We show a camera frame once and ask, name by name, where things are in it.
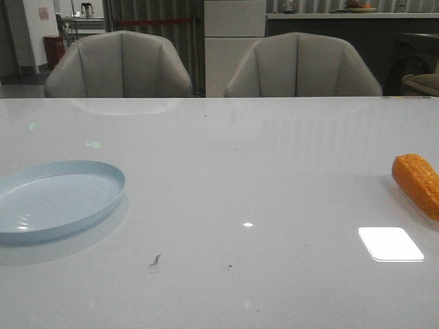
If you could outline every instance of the white cabinet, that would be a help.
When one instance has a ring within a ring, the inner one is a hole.
[[[206,97],[223,97],[241,58],[265,36],[266,0],[205,1]]]

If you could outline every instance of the white wall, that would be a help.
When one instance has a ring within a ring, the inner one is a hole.
[[[71,2],[70,0],[57,0],[60,2],[61,17],[71,16]],[[73,0],[73,6],[76,12],[81,11],[81,3],[88,2],[93,6],[93,11],[95,14],[93,17],[104,17],[104,9],[102,7],[102,0]],[[85,11],[81,14],[81,17],[85,17]]]
[[[47,58],[44,49],[43,37],[57,36],[58,26],[56,24],[53,0],[23,0],[26,13],[27,26],[29,27],[30,41],[34,50],[35,65],[46,64]],[[46,7],[49,12],[49,20],[40,20],[38,8]]]
[[[56,14],[60,14],[61,13],[60,0],[54,0],[54,9],[55,9],[55,13]]]

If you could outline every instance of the chair backrest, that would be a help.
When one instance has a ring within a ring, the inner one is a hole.
[[[256,42],[225,97],[381,96],[379,82],[347,41],[287,33]]]
[[[169,40],[129,31],[81,38],[45,83],[46,97],[188,97],[191,79]]]

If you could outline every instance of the doorway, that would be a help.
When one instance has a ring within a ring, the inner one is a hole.
[[[0,0],[0,77],[16,73],[14,45],[12,43],[5,0]]]

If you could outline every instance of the corn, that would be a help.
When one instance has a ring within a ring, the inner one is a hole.
[[[392,176],[429,218],[439,221],[439,176],[424,158],[417,154],[397,156]]]

